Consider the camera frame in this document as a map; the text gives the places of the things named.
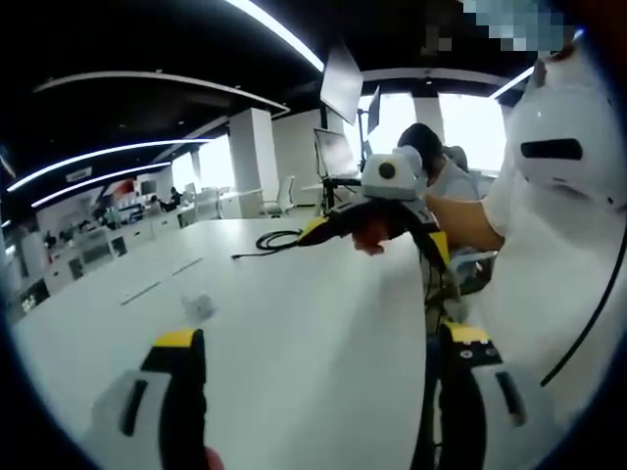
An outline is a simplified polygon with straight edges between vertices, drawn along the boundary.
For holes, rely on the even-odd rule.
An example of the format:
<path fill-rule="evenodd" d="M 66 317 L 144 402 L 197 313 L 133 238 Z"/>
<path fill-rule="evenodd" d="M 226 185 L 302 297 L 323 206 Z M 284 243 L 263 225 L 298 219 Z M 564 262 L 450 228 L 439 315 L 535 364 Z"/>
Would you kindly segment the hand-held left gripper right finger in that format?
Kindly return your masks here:
<path fill-rule="evenodd" d="M 530 430 L 524 382 L 485 330 L 440 326 L 441 469 L 523 469 Z"/>

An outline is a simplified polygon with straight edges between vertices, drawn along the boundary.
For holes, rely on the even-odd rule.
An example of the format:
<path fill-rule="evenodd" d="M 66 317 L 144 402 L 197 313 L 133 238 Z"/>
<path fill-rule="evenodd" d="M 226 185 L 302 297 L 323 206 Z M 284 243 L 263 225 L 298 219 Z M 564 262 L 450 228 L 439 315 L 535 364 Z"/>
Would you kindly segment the person's right hand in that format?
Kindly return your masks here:
<path fill-rule="evenodd" d="M 354 248 L 371 257 L 382 255 L 383 244 L 389 239 L 388 222 L 382 217 L 369 219 L 352 234 Z"/>

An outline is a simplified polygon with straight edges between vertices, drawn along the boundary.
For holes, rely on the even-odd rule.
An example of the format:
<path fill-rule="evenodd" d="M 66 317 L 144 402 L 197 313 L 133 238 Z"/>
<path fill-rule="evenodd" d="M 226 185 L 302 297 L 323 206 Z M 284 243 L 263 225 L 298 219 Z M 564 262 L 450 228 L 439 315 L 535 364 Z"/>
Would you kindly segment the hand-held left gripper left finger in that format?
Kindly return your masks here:
<path fill-rule="evenodd" d="M 94 402 L 90 457 L 101 469 L 205 469 L 206 381 L 203 331 L 161 336 Z"/>

